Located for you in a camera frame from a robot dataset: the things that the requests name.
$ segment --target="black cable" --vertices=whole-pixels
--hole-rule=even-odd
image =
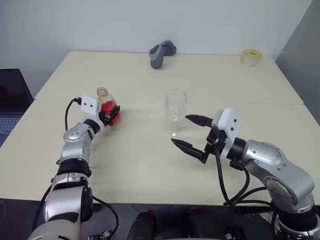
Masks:
[[[246,197],[248,197],[249,195],[253,194],[253,193],[256,193],[258,191],[262,191],[262,190],[267,190],[267,188],[265,186],[262,186],[262,187],[257,187],[257,188],[254,188],[250,191],[247,191],[245,194],[243,194],[242,196],[240,196],[238,199],[236,199],[233,204],[237,204],[238,202],[240,202],[241,200],[245,199]]]
[[[214,155],[215,155],[215,160],[216,160],[216,167],[218,169],[219,184],[220,184],[222,195],[223,195],[224,200],[225,200],[225,204],[229,205],[230,204],[230,200],[228,198],[227,191],[226,191],[225,184],[224,184],[224,176],[222,174],[222,167],[221,167],[219,154],[220,154],[219,153],[219,149],[216,148],[215,151],[214,151]]]
[[[95,196],[92,196],[94,200],[96,200],[97,202],[101,203],[102,205],[104,205],[105,207],[107,207],[108,209],[111,210],[111,212],[113,213],[114,217],[115,217],[115,227],[113,229],[113,231],[110,233],[110,236],[107,237],[107,240],[111,239],[111,237],[116,233],[118,226],[119,226],[119,217],[118,214],[116,213],[116,211],[107,203],[105,203],[104,201],[100,200],[99,198],[96,198]]]
[[[271,230],[272,230],[272,236],[274,240],[278,239],[278,236],[275,230],[276,218],[277,218],[277,213],[273,211],[272,218],[271,218]]]
[[[37,205],[37,206],[40,205],[40,202],[37,202],[37,201],[32,201],[32,202],[33,202],[33,204],[35,204],[35,205]]]
[[[78,103],[79,105],[81,105],[81,97],[76,97],[74,99],[72,99],[68,106],[66,107],[65,109],[65,115],[64,115],[64,125],[65,125],[65,130],[67,131],[68,130],[68,112],[69,112],[69,108],[71,107],[72,103],[73,102],[76,102]]]
[[[265,204],[265,205],[272,207],[271,202],[262,201],[262,200],[242,200],[242,201],[237,202],[236,204]]]
[[[42,207],[44,206],[45,200],[46,200],[46,198],[47,198],[47,196],[48,196],[48,194],[50,192],[50,189],[51,189],[51,185],[45,191],[44,195],[41,198],[40,204],[38,205],[38,207],[36,209],[36,212],[35,212],[35,215],[34,215],[34,218],[33,218],[33,222],[32,222],[32,232],[34,230],[36,230],[36,228],[37,228],[39,215],[40,215]]]
[[[250,175],[249,172],[246,168],[243,169],[244,173],[245,173],[245,183],[243,188],[233,197],[230,199],[230,202],[233,203],[235,201],[238,200],[238,198],[240,198],[242,196],[242,194],[245,193],[245,191],[248,189],[249,187],[249,182],[250,182]]]

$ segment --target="tape roll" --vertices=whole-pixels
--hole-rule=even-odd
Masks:
[[[261,52],[255,49],[246,49],[240,57],[240,62],[247,67],[255,67],[259,65],[261,59]]]

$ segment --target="silver robotic arm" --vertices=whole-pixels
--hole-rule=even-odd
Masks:
[[[314,210],[314,182],[302,168],[291,163],[275,145],[236,137],[239,120],[232,108],[217,112],[213,119],[188,115],[187,119],[211,131],[204,152],[190,143],[172,139],[184,153],[206,163],[209,154],[231,160],[230,166],[246,169],[268,190],[281,231],[289,239],[320,239],[320,218]]]
[[[59,169],[44,205],[45,223],[37,227],[28,240],[78,240],[80,224],[93,212],[92,190],[88,187],[90,145],[102,131],[110,116],[101,112],[100,100],[83,96],[80,100],[84,122],[76,124],[64,135]]]

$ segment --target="white wall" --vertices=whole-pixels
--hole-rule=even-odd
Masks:
[[[179,53],[274,59],[311,0],[0,0],[0,68],[20,68],[35,95],[70,50],[147,52],[171,39]]]

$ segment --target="red object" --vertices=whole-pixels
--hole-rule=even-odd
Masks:
[[[105,104],[101,106],[101,110],[104,111],[107,115],[110,115],[112,111],[117,107],[117,103],[115,101],[107,101]],[[113,123],[116,123],[119,120],[120,113],[113,119]]]
[[[152,216],[154,216],[154,215],[156,214],[155,210],[148,210],[148,212],[149,212]]]

